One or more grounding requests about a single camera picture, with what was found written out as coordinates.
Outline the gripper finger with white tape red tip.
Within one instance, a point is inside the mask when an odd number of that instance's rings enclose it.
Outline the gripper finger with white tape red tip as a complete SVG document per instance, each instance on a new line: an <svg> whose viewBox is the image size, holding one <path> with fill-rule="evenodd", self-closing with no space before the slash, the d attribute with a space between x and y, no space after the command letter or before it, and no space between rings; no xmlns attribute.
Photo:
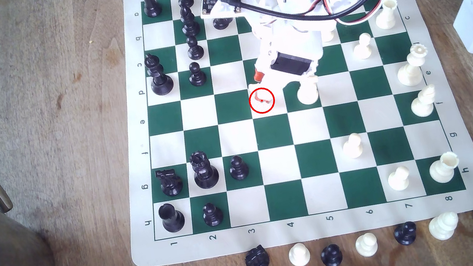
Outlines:
<svg viewBox="0 0 473 266"><path fill-rule="evenodd" d="M261 82L264 75L271 70L271 59L270 58L261 58L257 59L254 64L254 79L255 82Z"/></svg>
<svg viewBox="0 0 473 266"><path fill-rule="evenodd" d="M271 85L259 86L259 98L261 104L261 111L266 114L279 113L286 111L286 104L284 98L284 92L282 89Z"/></svg>

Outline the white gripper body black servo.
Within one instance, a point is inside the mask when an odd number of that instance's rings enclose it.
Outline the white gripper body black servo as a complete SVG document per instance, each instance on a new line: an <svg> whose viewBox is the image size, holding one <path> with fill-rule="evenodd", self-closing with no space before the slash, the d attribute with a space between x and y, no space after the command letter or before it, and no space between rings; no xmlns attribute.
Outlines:
<svg viewBox="0 0 473 266"><path fill-rule="evenodd" d="M271 70L260 86L316 80L318 62L323 56L321 35L321 31L301 30L286 21L274 22L267 35L261 36L257 59L270 58Z"/></svg>

